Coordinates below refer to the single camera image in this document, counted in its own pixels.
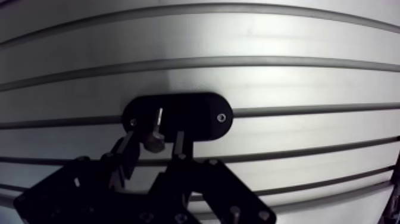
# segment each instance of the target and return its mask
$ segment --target metal surface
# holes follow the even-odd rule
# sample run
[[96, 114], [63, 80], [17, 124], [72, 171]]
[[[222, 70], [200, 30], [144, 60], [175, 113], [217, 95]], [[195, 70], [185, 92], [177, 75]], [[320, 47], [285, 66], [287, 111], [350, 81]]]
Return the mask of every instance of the metal surface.
[[[194, 156], [221, 157], [263, 201], [300, 203], [385, 182], [391, 171], [382, 169], [399, 148], [397, 8], [395, 0], [8, 4], [0, 13], [0, 183], [23, 189], [59, 168], [38, 161], [99, 158], [124, 134], [119, 115], [132, 98], [208, 91], [227, 99], [235, 120], [223, 138], [195, 144]], [[148, 190], [172, 152], [170, 144], [142, 151], [146, 167], [128, 187]], [[365, 198], [322, 200], [280, 222], [375, 224], [387, 197]], [[209, 212], [193, 199], [191, 209]], [[8, 214], [0, 211], [1, 222], [16, 223]]]

